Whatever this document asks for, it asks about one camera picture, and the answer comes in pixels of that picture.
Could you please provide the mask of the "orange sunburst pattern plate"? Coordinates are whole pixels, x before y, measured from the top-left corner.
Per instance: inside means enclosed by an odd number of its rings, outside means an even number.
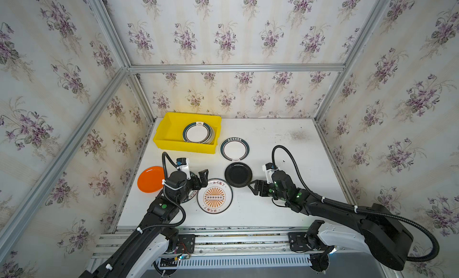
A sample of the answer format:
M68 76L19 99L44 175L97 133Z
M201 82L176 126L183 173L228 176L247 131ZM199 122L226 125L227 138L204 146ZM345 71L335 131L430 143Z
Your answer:
M225 212L232 204L233 189L222 179L208 180L207 187L197 192L197 203L202 211L208 214Z

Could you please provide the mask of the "green red ringed plate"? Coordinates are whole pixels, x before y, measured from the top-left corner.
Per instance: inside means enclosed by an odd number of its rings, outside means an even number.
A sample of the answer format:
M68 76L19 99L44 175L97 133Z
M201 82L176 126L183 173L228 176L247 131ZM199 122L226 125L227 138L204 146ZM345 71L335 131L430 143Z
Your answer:
M227 138L220 146L221 156L230 162L244 160L250 152L249 144L241 138Z

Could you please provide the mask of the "small green ringed plate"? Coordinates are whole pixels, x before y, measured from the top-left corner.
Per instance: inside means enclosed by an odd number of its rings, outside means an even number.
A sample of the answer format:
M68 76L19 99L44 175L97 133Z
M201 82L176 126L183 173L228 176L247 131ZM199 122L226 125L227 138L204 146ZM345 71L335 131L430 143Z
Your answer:
M214 131L207 123L197 121L185 127L182 137L188 143L210 144L214 139Z

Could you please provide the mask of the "white plate black quatrefoil outline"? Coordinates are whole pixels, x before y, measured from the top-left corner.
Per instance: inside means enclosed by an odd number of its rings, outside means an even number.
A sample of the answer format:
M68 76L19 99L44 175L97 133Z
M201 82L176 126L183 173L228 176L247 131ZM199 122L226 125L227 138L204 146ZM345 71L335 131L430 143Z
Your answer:
M215 139L215 135L216 135L216 131L213 127L210 127L211 129L211 135L210 135L210 138L209 138L209 144L213 144L213 141Z

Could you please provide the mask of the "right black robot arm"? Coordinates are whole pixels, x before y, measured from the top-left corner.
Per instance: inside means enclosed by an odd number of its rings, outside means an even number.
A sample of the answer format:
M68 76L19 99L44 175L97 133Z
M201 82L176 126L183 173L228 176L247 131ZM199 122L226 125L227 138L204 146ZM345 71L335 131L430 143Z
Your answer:
M382 205L362 207L327 199L310 190L298 188L282 170L268 170L267 180L255 180L248 187L256 196L284 201L285 207L296 213L325 218L354 230L363 237L363 244L369 253L393 270L403 270L406 262L431 261L439 254L439 242L428 229L393 215ZM419 229L429 238L432 249L428 254L409 255L414 237L405 224Z

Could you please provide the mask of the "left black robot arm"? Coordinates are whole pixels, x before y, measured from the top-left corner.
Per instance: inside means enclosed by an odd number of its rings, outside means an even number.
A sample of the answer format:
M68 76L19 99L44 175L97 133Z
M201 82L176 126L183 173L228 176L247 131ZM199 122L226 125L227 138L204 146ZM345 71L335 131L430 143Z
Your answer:
M186 219L182 207L184 200L192 190L200 190L208 186L209 171L200 171L197 175L187 175L184 171L172 172L163 182L163 189L149 205L147 213L136 230L126 241L102 263L94 272L84 271L82 278L127 278L133 277L135 265L148 251L156 237L164 236L165 242L160 243L163 252L169 247L178 233L176 229Z

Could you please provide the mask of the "yellow plastic bin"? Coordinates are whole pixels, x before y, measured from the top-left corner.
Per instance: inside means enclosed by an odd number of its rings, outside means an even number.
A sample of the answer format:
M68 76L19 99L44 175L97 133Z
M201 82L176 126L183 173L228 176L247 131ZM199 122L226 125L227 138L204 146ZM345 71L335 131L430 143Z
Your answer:
M202 121L216 131L213 144L195 144L183 140L182 132L193 122ZM162 150L186 151L192 153L215 154L221 133L222 118L215 115L191 113L167 113L159 123L153 141Z

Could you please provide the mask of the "large green rimmed plate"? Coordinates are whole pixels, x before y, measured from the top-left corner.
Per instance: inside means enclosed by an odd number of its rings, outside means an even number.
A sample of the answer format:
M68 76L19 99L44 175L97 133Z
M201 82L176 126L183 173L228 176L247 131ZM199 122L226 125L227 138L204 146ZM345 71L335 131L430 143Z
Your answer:
M185 186L185 188L186 188L186 197L185 197L185 199L183 201L184 203L192 200L196 196L198 190L192 190L192 183L195 182L195 181L199 181L199 178L195 173L191 172L191 179L189 181L187 181L186 186Z

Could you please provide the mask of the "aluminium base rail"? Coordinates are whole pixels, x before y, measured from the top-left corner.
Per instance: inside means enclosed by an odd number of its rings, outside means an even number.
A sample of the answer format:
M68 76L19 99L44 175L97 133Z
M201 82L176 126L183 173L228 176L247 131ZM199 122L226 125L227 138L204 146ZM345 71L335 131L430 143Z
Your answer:
M339 252L369 254L363 237L343 227L322 225L326 245L335 246ZM289 232L307 231L307 228L267 229L181 229L178 234L196 235L192 255L244 255L295 253L289 247Z

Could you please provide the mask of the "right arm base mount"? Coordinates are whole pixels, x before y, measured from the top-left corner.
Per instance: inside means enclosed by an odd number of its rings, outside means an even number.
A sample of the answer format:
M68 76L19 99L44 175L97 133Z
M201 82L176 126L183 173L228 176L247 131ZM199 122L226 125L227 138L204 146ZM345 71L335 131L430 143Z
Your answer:
M315 220L307 231L289 232L289 247L293 252L304 253L308 251L325 251L329 248L319 238L319 228L325 222Z

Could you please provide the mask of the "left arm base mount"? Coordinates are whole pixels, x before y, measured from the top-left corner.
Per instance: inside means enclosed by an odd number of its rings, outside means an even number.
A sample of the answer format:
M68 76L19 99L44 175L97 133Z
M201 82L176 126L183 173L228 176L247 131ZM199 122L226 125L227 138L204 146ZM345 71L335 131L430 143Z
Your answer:
M166 254L193 254L196 244L196 235L179 234L175 237L166 239Z

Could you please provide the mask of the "aluminium frame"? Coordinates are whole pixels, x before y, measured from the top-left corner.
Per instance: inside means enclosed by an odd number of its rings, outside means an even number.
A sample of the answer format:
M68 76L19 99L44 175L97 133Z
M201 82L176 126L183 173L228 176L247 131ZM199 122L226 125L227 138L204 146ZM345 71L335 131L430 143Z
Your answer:
M91 131L93 125L102 115L105 105L109 102L115 92L120 88L124 80L130 80L134 88L134 95L143 107L143 111L148 121L153 121L153 111L148 105L147 97L138 82L138 73L195 73L195 72L273 72L273 71L336 71L339 78L344 78L346 71L350 70L355 63L357 56L363 50L367 39L370 38L377 22L381 19L384 9L390 0L376 0L371 11L364 22L360 34L354 45L351 47L345 61L342 64L188 64L188 65L133 65L121 43L119 35L111 21L107 9L102 0L87 0L90 7L94 10L94 15L98 24L108 40L108 44L115 52L115 58L121 67L113 79L108 83L106 89L98 97L88 113L83 117L80 124L76 127L73 134L69 137L58 155L54 158L51 165L43 172L38 182L27 193L15 213L11 216L5 227L1 231L1 257L4 258L14 248L20 240L33 216L37 213L39 205L43 202L45 195L53 184L57 181L57 176L61 170L67 167L70 160L75 156L78 148Z

